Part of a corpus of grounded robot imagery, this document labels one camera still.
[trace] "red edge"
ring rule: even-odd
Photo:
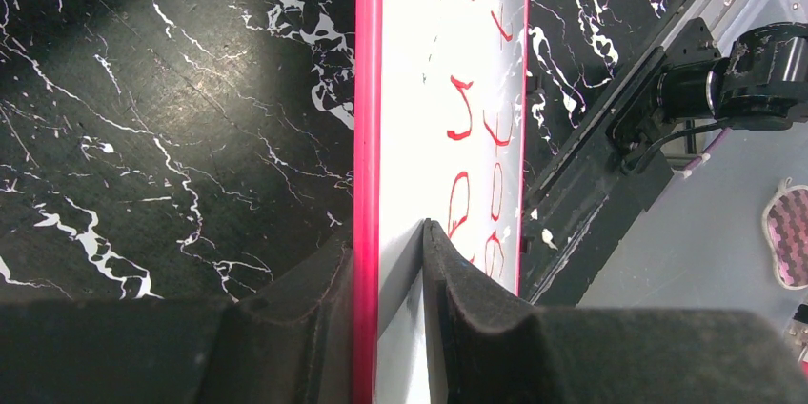
[[[353,403],[371,404],[378,338],[382,0],[356,0],[353,132]]]
[[[530,0],[525,0],[525,40],[522,41],[524,51],[522,52],[522,141],[521,149],[519,150],[519,205],[522,205],[522,194],[524,192],[525,179],[522,176],[522,168],[525,166],[525,137],[527,136],[527,117],[528,117],[528,41],[530,34],[528,34],[528,15],[530,14]],[[516,286],[514,293],[519,296],[519,278],[521,277],[521,260],[522,260],[522,218],[521,215],[516,223]]]

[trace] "black marble surface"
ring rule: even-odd
[[[0,301],[237,299],[316,250],[353,30],[354,0],[0,0]]]
[[[616,73],[636,62],[675,0],[530,0],[528,71],[546,99],[528,104],[530,187]]]

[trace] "gray surface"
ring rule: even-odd
[[[721,47],[747,28],[804,21],[793,2],[751,0],[736,20],[746,28],[730,25]],[[808,292],[784,290],[775,280],[760,218],[780,179],[808,185],[806,144],[808,125],[732,132],[636,221],[580,306],[740,309],[784,329]]]

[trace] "white board surface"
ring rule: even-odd
[[[379,288],[425,218],[518,289],[526,0],[383,0]],[[381,320],[376,400],[429,402],[420,281]]]

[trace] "white paint speck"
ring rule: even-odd
[[[553,243],[553,233],[550,232],[550,230],[545,228],[544,231],[541,232],[541,241],[547,244],[551,249],[558,250],[556,244]]]

